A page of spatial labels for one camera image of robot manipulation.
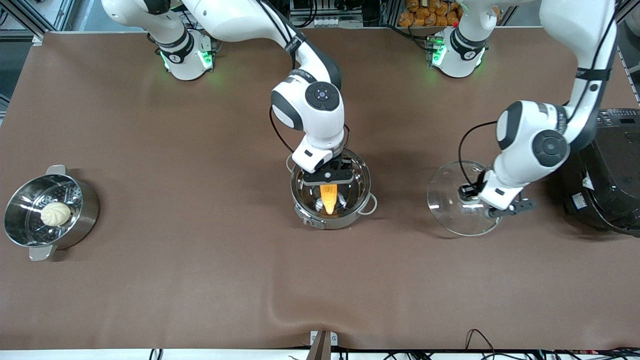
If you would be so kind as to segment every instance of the brown tablecloth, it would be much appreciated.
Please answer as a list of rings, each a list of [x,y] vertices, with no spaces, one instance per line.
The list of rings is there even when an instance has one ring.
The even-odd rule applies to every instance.
[[[339,231],[293,211],[267,116],[290,65],[274,43],[225,43],[193,82],[167,74],[142,34],[47,34],[31,50],[0,128],[0,200],[63,163],[101,211],[54,261],[0,241],[0,348],[292,347],[314,329],[351,348],[462,348],[474,327],[497,348],[638,345],[640,242],[568,220],[552,181],[526,189],[538,210],[481,238],[453,236],[426,206],[471,125],[519,99],[567,100],[567,48],[499,29],[481,67],[449,79],[390,30],[308,35],[343,69],[350,148],[380,201]],[[613,106],[637,106],[619,58]],[[466,158],[490,163],[493,132],[474,133]]]

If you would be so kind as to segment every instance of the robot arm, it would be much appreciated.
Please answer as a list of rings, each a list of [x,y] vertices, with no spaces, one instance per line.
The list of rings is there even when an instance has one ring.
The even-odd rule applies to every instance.
[[[453,78],[464,78],[480,65],[489,36],[498,16],[494,6],[521,5],[533,0],[456,0],[464,9],[457,28],[447,27],[435,34],[442,38],[438,54],[430,57],[431,65]]]
[[[199,78],[213,66],[209,57],[211,39],[187,30],[180,17],[170,11],[180,0],[102,0],[104,11],[124,26],[148,31],[161,50],[166,68],[180,80]]]
[[[614,0],[543,0],[545,30],[578,59],[566,106],[518,101],[497,124],[502,153],[479,180],[479,197],[497,209],[509,208],[522,189],[556,171],[593,140],[596,116],[612,67],[616,39]]]
[[[286,126],[306,135],[293,154],[305,171],[315,172],[342,152],[344,103],[337,64],[263,0],[184,0],[214,38],[239,42],[275,41],[300,63],[271,93],[273,111]]]

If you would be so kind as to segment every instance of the metal bracket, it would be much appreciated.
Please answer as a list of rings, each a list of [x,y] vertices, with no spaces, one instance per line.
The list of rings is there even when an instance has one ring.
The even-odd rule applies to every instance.
[[[427,48],[427,64],[429,68],[433,69],[434,61],[438,61],[444,50],[444,37],[437,37],[435,35],[427,36],[427,40],[424,41],[424,45]]]
[[[498,210],[496,208],[492,208],[489,210],[490,218],[499,218],[499,217],[509,217],[514,216],[519,213],[524,213],[526,211],[534,210],[538,207],[538,204],[530,199],[522,199],[516,200],[509,205],[506,210]]]
[[[338,335],[335,332],[312,331],[311,350],[307,360],[330,360],[332,346],[338,346]]]

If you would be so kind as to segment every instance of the orange food item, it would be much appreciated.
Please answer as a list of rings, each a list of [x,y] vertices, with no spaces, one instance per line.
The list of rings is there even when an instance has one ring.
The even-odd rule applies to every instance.
[[[438,16],[436,17],[436,26],[446,26],[447,25],[447,18],[444,16]]]
[[[437,9],[440,8],[440,0],[430,0],[429,2],[429,12],[435,13]]]
[[[406,9],[407,10],[409,10],[412,13],[414,13],[416,10],[418,10],[420,8],[420,1],[419,0],[406,0],[405,5],[406,5]]]
[[[398,19],[398,26],[408,28],[413,24],[413,14],[410,12],[403,12]]]
[[[429,15],[431,15],[431,13],[429,12],[429,9],[427,9],[427,8],[419,8],[415,12],[415,18],[416,19],[424,20],[424,19],[428,18]]]
[[[436,14],[432,13],[431,15],[429,15],[429,17],[424,19],[424,25],[434,26],[436,24],[436,18],[437,18]]]
[[[454,26],[458,20],[458,14],[456,12],[450,12],[447,14],[447,25]]]
[[[494,6],[493,11],[495,12],[496,15],[498,15],[498,24],[500,24],[500,21],[502,20],[502,11],[498,6]]]

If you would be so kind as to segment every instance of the white label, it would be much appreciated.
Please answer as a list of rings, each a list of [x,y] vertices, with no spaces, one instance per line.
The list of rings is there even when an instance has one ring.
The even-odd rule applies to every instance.
[[[571,196],[571,198],[573,199],[573,205],[575,206],[576,210],[587,207],[587,202],[584,200],[584,196],[582,196],[582,193],[577,193]]]

